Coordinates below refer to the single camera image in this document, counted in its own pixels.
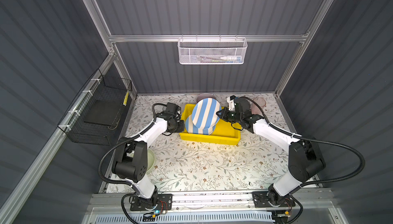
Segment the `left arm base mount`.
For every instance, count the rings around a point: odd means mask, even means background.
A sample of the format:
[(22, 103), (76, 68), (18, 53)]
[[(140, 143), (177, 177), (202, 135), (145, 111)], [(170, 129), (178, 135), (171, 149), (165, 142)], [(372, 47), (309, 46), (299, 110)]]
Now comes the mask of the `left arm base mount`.
[(172, 194), (153, 194), (150, 199), (132, 196), (130, 199), (131, 211), (171, 210), (173, 203)]

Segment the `pink plastic cup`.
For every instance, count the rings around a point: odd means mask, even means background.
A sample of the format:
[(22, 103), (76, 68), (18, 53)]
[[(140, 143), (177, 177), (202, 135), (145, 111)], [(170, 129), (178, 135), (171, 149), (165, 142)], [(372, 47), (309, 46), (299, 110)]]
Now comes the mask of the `pink plastic cup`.
[[(257, 98), (254, 98), (253, 101), (257, 105), (259, 105), (262, 109), (264, 109), (266, 107), (267, 102), (264, 98), (257, 97)], [(252, 114), (262, 115), (261, 110), (254, 103), (252, 103), (252, 105), (251, 105), (251, 112), (252, 112)]]

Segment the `blue white striped plate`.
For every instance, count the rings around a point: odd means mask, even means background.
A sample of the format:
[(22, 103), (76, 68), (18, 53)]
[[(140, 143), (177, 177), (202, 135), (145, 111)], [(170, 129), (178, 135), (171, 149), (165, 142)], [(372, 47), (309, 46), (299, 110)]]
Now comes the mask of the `blue white striped plate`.
[(212, 126), (211, 128), (207, 129), (201, 129), (197, 128), (193, 122), (192, 122), (192, 117), (191, 115), (186, 119), (185, 121), (185, 129), (188, 133), (191, 134), (196, 134), (196, 135), (211, 135), (214, 130), (216, 129), (216, 126)]

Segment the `purple bowl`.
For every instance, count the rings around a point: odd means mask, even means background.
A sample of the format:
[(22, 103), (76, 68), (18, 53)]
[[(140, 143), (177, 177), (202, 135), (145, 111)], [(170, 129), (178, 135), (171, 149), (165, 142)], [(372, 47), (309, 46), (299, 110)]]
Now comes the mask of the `purple bowl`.
[(201, 100), (204, 100), (204, 99), (215, 99), (216, 100), (217, 97), (213, 94), (210, 94), (210, 93), (202, 93), (197, 96), (196, 102), (199, 103)]

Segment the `light green bowl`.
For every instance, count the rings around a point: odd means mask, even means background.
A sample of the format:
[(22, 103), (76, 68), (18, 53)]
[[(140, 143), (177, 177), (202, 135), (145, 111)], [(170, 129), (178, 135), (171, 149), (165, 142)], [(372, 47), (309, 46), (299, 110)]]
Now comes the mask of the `light green bowl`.
[(156, 155), (154, 153), (154, 151), (150, 148), (148, 148), (147, 150), (147, 174), (150, 173), (156, 163)]

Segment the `yellow plastic bin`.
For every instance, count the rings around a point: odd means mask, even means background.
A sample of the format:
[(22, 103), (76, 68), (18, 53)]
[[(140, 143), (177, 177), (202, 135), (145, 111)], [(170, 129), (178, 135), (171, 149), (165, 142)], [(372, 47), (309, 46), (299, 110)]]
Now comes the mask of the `yellow plastic bin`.
[[(194, 107), (195, 104), (186, 104), (181, 119), (186, 121), (186, 119), (192, 114)], [(188, 133), (185, 129), (182, 133), (180, 133), (180, 137), (184, 141), (237, 145), (241, 139), (241, 133), (239, 130), (235, 130), (233, 127), (241, 129), (241, 126), (237, 123), (231, 125), (228, 122), (219, 120), (216, 124), (216, 129), (211, 135), (191, 134)]]

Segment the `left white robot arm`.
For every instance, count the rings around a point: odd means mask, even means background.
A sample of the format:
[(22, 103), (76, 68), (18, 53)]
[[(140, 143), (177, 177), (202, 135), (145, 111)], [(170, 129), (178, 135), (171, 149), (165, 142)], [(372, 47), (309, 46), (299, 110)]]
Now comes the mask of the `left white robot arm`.
[(185, 129), (180, 106), (156, 103), (152, 110), (156, 106), (163, 106), (164, 110), (154, 112), (153, 120), (135, 136), (119, 140), (122, 145), (115, 149), (112, 164), (112, 173), (121, 179), (123, 185), (131, 186), (138, 197), (151, 201), (155, 201), (157, 187), (146, 175), (148, 148), (161, 134), (181, 133)]

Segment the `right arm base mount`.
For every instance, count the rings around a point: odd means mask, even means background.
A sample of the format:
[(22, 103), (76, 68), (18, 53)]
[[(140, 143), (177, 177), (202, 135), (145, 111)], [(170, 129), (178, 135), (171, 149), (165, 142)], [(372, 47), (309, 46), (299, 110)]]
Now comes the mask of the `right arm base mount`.
[(278, 193), (272, 191), (254, 191), (252, 200), (256, 208), (278, 208), (296, 206), (296, 202), (290, 195), (280, 196)]

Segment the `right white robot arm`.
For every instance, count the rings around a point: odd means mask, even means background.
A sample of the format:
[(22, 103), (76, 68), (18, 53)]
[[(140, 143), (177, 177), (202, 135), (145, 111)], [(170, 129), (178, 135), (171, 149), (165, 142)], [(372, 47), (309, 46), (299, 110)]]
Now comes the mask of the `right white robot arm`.
[(217, 112), (221, 120), (238, 123), (242, 129), (270, 140), (288, 153), (288, 171), (269, 187), (271, 200), (286, 198), (325, 168), (317, 143), (275, 126), (254, 100), (231, 96), (227, 102), (229, 106)]

